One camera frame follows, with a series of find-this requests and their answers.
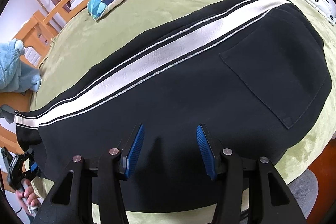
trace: black clamp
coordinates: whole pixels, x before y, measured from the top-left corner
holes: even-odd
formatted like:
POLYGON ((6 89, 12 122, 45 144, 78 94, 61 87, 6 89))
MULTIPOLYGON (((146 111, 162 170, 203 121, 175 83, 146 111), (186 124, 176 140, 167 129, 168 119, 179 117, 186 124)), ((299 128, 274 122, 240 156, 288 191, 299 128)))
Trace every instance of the black clamp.
POLYGON ((1 149, 2 158, 8 173, 7 182, 14 190, 20 191, 23 189, 21 183, 23 179, 29 179, 32 181, 36 177, 38 167, 35 163, 32 165, 30 170, 26 172, 22 171, 24 161, 27 160, 32 153, 33 150, 30 148, 23 155, 16 154, 13 157, 6 147, 1 149))
POLYGON ((93 159, 74 156, 53 185, 33 224, 92 224, 92 178, 99 180, 100 223, 128 224, 119 180, 128 180, 144 140, 143 125, 137 124, 115 148, 93 159))
POLYGON ((305 224, 306 219, 288 186, 266 157, 239 157, 212 138, 204 124, 197 127, 197 142, 207 174, 222 182, 211 224, 238 224, 243 178, 249 179, 248 224, 305 224))

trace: wooden slat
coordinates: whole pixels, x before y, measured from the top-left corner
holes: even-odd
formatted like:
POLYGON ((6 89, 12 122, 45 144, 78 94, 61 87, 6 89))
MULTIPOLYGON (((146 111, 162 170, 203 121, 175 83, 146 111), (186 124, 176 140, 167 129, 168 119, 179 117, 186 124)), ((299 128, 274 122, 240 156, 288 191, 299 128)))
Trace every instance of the wooden slat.
POLYGON ((23 27, 17 32, 14 38, 24 40, 26 35, 36 26, 37 20, 32 17, 23 27))
POLYGON ((44 15, 39 11, 37 10, 33 17, 36 19, 37 21, 37 26, 38 28, 41 30, 41 33, 43 35, 43 37, 48 41, 48 42, 51 42, 51 40, 58 35, 58 32, 54 29, 54 27, 52 25, 50 25, 49 23, 48 24, 45 24, 43 22, 44 20, 44 15))
POLYGON ((32 29, 24 38, 24 45, 26 48, 32 47, 34 50, 41 55, 42 58, 46 56, 49 50, 49 46, 46 46, 42 41, 37 37, 37 30, 32 29))
MULTIPOLYGON (((37 2, 39 3, 39 5, 41 5, 42 9, 46 12, 49 13, 49 11, 47 10, 47 8, 43 5, 43 3, 40 0, 37 0, 37 2)), ((58 28, 62 29, 61 25, 58 24, 58 22, 53 18, 52 19, 53 22, 57 25, 58 28)))
POLYGON ((0 126, 0 147, 6 147, 8 151, 16 153, 16 141, 12 141, 6 138, 6 134, 10 132, 7 129, 0 126))

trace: bed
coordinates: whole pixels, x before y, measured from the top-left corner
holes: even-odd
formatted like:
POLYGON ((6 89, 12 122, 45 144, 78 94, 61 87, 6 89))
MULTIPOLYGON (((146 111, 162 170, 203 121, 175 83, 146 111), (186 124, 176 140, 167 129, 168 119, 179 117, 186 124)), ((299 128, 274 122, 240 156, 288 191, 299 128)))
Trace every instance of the bed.
MULTIPOLYGON (((62 0, 44 19, 47 23, 55 13, 67 25, 51 42, 50 51, 40 66, 43 75, 39 91, 33 94, 31 110, 43 107, 51 99, 74 85, 93 65, 123 47, 145 30, 183 17, 195 10, 222 0, 126 0, 103 20, 95 22, 82 10, 83 1, 67 13, 62 0)), ((314 127, 295 146, 287 150, 276 168, 287 183, 297 178, 322 152, 336 130, 336 28, 304 0, 290 0, 305 14, 324 40, 324 51, 333 88, 314 127)), ((36 178, 33 186, 41 197, 52 187, 51 181, 36 178)), ((94 221, 99 211, 93 204, 94 221)), ((248 207, 248 191, 244 192, 242 210, 248 207)), ((128 212, 130 223, 209 223, 214 206, 188 212, 147 214, 128 212)))

